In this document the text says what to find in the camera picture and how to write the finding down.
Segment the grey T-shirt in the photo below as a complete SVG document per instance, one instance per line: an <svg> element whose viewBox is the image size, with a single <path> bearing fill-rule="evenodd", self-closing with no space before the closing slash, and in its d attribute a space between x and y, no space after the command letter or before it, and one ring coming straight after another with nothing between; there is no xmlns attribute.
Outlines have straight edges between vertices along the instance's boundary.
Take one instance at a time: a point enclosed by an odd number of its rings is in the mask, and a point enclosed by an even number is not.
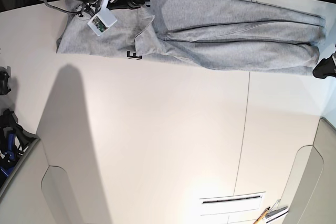
<svg viewBox="0 0 336 224"><path fill-rule="evenodd" d="M244 0L150 0L113 14L101 36L69 17L57 52L309 76L326 37L320 16Z"/></svg>

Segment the black device at left edge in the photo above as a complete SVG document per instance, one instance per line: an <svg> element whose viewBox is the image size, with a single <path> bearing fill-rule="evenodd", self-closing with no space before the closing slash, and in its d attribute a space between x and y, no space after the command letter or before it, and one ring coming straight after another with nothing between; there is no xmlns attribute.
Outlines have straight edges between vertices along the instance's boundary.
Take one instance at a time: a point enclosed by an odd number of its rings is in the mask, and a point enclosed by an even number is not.
<svg viewBox="0 0 336 224"><path fill-rule="evenodd" d="M9 66L1 67L1 86L0 86L0 95L7 95L8 93L11 92L11 88L8 85L9 79L10 79L10 73L11 73L11 68Z"/></svg>

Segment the black and blue clamp pile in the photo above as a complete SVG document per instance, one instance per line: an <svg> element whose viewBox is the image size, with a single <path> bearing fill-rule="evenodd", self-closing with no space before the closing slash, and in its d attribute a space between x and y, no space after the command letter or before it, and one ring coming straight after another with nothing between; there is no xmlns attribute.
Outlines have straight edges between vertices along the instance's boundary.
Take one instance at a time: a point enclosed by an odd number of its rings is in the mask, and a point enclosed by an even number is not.
<svg viewBox="0 0 336 224"><path fill-rule="evenodd" d="M14 112L10 109L1 115L1 186L10 176L26 150L38 136L27 132L18 124Z"/></svg>

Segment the white slotted grommet plate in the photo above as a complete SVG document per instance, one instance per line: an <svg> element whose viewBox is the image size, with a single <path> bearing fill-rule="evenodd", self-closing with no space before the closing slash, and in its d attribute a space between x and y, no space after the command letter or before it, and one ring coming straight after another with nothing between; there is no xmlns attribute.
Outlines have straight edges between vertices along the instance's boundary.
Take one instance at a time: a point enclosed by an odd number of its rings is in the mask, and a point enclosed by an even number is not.
<svg viewBox="0 0 336 224"><path fill-rule="evenodd" d="M265 197L265 192L199 199L200 214L227 215L241 212L260 210Z"/></svg>

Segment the wooden handled tool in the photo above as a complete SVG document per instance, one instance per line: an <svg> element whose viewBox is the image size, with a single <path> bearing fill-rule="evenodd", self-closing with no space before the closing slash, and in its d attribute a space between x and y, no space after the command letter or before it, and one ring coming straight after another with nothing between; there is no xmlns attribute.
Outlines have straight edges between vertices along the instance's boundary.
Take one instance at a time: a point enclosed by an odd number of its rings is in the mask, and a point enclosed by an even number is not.
<svg viewBox="0 0 336 224"><path fill-rule="evenodd" d="M266 216L267 213L269 213L270 211L270 207L266 208L263 213L258 217L258 219L254 222L254 224L259 224L263 219L264 217Z"/></svg>

